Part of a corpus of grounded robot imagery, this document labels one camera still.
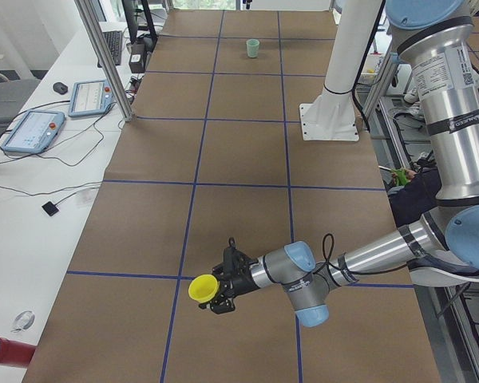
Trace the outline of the green handheld controller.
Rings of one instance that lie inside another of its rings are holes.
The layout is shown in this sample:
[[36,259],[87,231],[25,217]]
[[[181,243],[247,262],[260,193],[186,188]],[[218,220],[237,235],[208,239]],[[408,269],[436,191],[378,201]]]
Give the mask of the green handheld controller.
[[410,182],[410,179],[407,177],[406,170],[404,168],[391,169],[390,174],[394,186],[405,186]]

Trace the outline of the seated person in dark jacket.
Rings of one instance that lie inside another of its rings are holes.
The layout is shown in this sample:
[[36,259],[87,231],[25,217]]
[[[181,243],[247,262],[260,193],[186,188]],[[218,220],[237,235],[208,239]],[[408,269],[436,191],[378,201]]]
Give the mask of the seated person in dark jacket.
[[402,188],[388,193],[390,208],[397,227],[418,221],[424,212],[437,206],[436,194],[441,189],[437,168],[424,168],[421,172],[406,170],[410,180]]

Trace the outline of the red cylinder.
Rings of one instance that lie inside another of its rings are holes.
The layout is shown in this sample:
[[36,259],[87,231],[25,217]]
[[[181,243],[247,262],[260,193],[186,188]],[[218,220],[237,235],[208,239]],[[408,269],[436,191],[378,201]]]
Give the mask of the red cylinder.
[[0,337],[0,365],[27,368],[36,346]]

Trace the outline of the white mast base plate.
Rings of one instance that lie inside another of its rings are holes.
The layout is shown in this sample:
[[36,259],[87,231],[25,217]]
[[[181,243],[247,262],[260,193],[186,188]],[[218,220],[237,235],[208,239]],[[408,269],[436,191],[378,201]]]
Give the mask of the white mast base plate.
[[313,103],[300,104],[299,116],[304,140],[359,140],[351,94],[334,94],[324,89]]

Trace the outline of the small black square pad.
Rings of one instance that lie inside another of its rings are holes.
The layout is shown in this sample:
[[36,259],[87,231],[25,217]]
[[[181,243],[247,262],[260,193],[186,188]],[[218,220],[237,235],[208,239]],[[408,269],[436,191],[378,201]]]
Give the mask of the small black square pad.
[[59,212],[59,208],[57,205],[51,201],[48,201],[42,205],[42,210],[48,215],[48,216],[54,216]]

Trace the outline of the clear tape dispenser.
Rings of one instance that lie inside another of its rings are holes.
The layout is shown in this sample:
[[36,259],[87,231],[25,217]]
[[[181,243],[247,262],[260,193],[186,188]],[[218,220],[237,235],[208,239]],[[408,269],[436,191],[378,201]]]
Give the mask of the clear tape dispenser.
[[18,333],[28,330],[35,321],[35,313],[32,310],[25,310],[19,313],[13,320],[11,332]]

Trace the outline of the near teach pendant tablet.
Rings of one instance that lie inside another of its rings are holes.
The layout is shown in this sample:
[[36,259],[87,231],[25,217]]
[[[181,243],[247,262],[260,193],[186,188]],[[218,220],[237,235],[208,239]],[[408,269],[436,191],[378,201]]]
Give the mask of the near teach pendant tablet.
[[39,154],[60,132],[66,120],[63,112],[29,110],[1,145],[7,153]]

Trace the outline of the light green cup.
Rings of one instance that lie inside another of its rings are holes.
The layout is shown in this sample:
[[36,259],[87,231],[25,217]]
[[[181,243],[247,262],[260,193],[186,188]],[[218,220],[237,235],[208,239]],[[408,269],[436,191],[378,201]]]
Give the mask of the light green cup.
[[246,40],[247,56],[249,58],[257,58],[259,54],[260,41],[257,39]]

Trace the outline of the white chair seat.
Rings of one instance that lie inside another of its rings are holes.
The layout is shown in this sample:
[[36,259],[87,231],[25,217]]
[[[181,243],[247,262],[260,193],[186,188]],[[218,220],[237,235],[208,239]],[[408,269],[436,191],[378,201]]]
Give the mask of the white chair seat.
[[479,283],[479,270],[456,265],[437,265],[425,259],[408,262],[410,278],[415,285],[430,287],[458,286],[467,282]]

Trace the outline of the black keyboard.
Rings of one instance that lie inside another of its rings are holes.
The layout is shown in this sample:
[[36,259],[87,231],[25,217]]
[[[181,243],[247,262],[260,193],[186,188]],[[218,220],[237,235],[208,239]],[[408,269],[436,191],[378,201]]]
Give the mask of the black keyboard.
[[105,31],[102,33],[109,48],[115,66],[121,65],[123,50],[123,34],[120,30]]

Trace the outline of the teach pendant tablet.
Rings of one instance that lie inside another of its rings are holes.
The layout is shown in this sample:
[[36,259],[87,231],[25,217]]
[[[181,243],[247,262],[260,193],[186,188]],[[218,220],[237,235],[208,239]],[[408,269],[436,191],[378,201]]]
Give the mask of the teach pendant tablet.
[[68,116],[80,118],[104,114],[114,102],[107,80],[80,81],[73,85]]
[[66,120],[63,112],[29,110],[1,145],[7,153],[39,154],[60,132]]

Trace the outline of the aluminium frame post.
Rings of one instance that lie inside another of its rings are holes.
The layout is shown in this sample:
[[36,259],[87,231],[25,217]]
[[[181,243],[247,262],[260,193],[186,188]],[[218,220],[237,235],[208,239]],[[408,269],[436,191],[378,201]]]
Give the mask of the aluminium frame post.
[[109,52],[108,45],[103,36],[92,2],[90,0],[75,0],[74,2],[89,36],[94,52],[97,55],[97,59],[101,63],[101,67],[105,72],[106,79],[110,84],[122,116],[125,122],[129,122],[133,118],[133,111],[129,100],[126,97],[119,73],[113,62],[112,54]]

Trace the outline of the yellow cup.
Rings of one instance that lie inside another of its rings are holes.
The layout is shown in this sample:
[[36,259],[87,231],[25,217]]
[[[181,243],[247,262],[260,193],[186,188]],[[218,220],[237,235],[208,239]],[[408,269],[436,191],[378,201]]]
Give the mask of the yellow cup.
[[220,288],[220,282],[212,274],[202,274],[194,278],[188,287],[188,296],[198,302],[206,303],[211,301]]

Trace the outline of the far teach pendant tablet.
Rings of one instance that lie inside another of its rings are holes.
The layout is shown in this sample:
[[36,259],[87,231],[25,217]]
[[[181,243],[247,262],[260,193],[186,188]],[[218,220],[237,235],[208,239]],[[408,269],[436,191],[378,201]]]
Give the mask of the far teach pendant tablet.
[[80,81],[73,85],[68,116],[80,118],[104,114],[114,102],[107,80]]

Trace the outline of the black computer mouse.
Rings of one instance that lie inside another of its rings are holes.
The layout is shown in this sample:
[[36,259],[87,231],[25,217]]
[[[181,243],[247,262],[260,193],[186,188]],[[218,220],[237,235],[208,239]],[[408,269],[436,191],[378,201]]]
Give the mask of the black computer mouse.
[[63,84],[62,82],[55,82],[53,84],[53,91],[58,93],[58,94],[61,94],[61,95],[64,95],[64,94],[67,94],[68,93],[68,86]]

